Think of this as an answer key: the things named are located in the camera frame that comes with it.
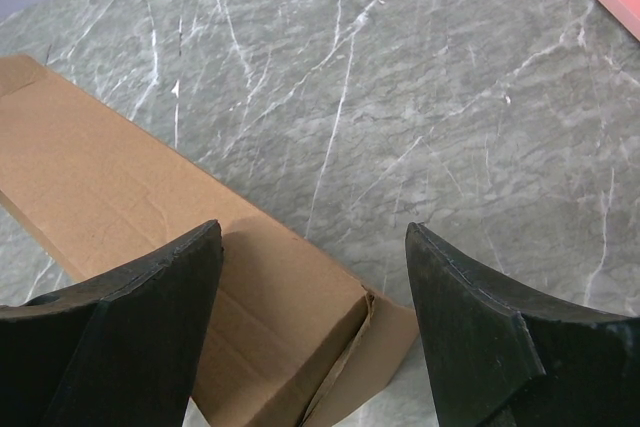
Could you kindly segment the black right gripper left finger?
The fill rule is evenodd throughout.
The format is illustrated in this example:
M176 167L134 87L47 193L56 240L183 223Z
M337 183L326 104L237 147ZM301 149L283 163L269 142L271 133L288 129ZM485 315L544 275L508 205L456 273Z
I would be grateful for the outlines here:
M179 426L223 264L207 221L86 281L1 310L5 426Z

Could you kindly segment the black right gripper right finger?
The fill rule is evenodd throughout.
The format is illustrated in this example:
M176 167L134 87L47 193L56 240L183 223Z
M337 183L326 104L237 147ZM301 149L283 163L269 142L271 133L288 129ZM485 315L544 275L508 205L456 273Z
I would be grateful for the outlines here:
M408 226L407 270L443 426L635 426L639 321L544 294Z

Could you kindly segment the brown cardboard box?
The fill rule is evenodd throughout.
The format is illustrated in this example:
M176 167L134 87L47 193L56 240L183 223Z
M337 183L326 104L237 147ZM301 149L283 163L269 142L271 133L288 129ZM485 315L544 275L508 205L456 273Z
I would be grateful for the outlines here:
M6 426L331 426L413 310L27 55L1 61L1 202L74 284L1 310Z

